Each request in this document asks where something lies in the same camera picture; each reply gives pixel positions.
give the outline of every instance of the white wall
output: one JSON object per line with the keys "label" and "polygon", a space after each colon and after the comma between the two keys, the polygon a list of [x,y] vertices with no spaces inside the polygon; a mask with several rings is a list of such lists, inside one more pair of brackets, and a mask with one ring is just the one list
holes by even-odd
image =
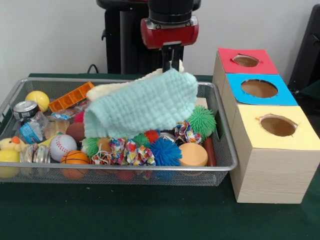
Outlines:
{"label": "white wall", "polygon": [[202,0],[194,12],[200,24],[195,45],[185,48],[184,65],[210,75],[218,47],[266,49],[289,81],[311,10],[319,0]]}
{"label": "white wall", "polygon": [[[200,33],[184,65],[211,75],[218,47],[267,49],[289,80],[313,5],[319,0],[202,0]],[[95,0],[0,0],[0,101],[29,73],[106,72],[104,10]]]}
{"label": "white wall", "polygon": [[0,0],[0,101],[29,73],[106,72],[104,12],[95,0]]}

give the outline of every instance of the mint green towel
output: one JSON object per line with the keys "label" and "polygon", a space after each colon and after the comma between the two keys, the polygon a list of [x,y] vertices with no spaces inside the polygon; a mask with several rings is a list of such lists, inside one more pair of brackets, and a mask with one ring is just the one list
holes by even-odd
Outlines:
{"label": "mint green towel", "polygon": [[198,83],[171,69],[94,100],[84,114],[87,138],[133,138],[148,130],[172,129],[190,117]]}

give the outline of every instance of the yellow rubber duck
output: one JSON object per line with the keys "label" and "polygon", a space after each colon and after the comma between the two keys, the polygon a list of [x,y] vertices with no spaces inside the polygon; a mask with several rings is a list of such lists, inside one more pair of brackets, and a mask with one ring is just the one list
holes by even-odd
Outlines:
{"label": "yellow rubber duck", "polygon": [[19,153],[23,151],[26,146],[27,144],[25,144],[17,136],[14,136],[13,138],[5,138],[0,141],[1,150],[15,150]]}

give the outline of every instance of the orange toy block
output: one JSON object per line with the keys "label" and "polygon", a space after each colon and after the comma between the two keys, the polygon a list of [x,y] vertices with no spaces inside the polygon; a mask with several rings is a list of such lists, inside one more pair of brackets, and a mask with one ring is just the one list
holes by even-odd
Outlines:
{"label": "orange toy block", "polygon": [[94,87],[95,86],[89,81],[66,95],[59,97],[57,100],[50,102],[49,108],[53,113],[67,109],[84,100],[87,97],[89,90]]}

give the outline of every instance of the wooden box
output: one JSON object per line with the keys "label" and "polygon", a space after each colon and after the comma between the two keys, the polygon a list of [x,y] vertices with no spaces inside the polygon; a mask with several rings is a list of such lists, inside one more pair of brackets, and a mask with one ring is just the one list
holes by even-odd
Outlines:
{"label": "wooden box", "polygon": [[320,162],[320,140],[299,106],[239,104],[231,134],[238,203],[301,203]]}

